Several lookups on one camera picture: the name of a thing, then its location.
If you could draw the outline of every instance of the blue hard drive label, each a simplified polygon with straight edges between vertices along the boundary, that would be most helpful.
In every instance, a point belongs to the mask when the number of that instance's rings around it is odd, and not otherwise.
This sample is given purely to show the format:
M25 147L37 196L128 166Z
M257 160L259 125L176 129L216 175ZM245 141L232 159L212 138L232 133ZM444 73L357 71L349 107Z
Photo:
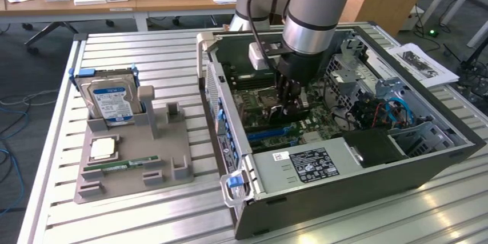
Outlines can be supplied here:
M133 116L131 103L124 99L124 87L93 90L95 100L104 119L112 122L124 122Z
M339 175L339 170L325 148L291 154L289 160L303 183Z

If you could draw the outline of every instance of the robotic arm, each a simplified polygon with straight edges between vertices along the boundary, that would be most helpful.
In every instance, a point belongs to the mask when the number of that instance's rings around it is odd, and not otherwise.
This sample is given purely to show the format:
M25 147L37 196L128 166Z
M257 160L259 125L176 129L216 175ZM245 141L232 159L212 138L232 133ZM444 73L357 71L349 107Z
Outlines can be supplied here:
M252 30L256 42L249 45L255 69L273 67L275 88L284 104L283 113L292 113L301 88L316 75L347 0L237 0L231 30ZM285 18L283 40L268 45L260 41L256 26L267 28L268 14Z

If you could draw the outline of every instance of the office chair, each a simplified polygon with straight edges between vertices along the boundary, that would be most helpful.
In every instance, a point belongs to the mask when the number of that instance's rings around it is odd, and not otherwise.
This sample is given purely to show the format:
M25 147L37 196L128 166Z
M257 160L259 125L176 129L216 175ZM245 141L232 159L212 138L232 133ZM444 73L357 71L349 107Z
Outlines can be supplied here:
M113 27L115 26L115 23L112 20L105 20L105 24L107 26L109 27ZM31 45L37 41L40 40L49 32L52 32L57 27L65 27L68 30L71 30L71 32L73 34L77 34L77 30L73 28L73 26L71 26L69 22L51 22L49 25L47 25L44 27L44 29L35 34L33 37L31 37L31 39L24 43L25 45L25 49L28 51L29 54L32 55L36 55L39 54L39 49L36 47L31 47ZM27 24L27 23L23 23L23 28L25 30L32 30L32 25L31 24Z

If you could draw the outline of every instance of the chair wheel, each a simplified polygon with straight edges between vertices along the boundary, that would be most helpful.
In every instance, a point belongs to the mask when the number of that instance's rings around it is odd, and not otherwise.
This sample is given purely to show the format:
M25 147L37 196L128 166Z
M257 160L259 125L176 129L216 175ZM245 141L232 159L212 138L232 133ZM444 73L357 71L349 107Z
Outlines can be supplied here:
M32 24L27 24L27 23L23 23L23 28L27 31L32 31L32 29L33 29Z
M28 53L32 54L32 55L37 55L39 54L39 49L37 48L28 47L27 50L28 50Z

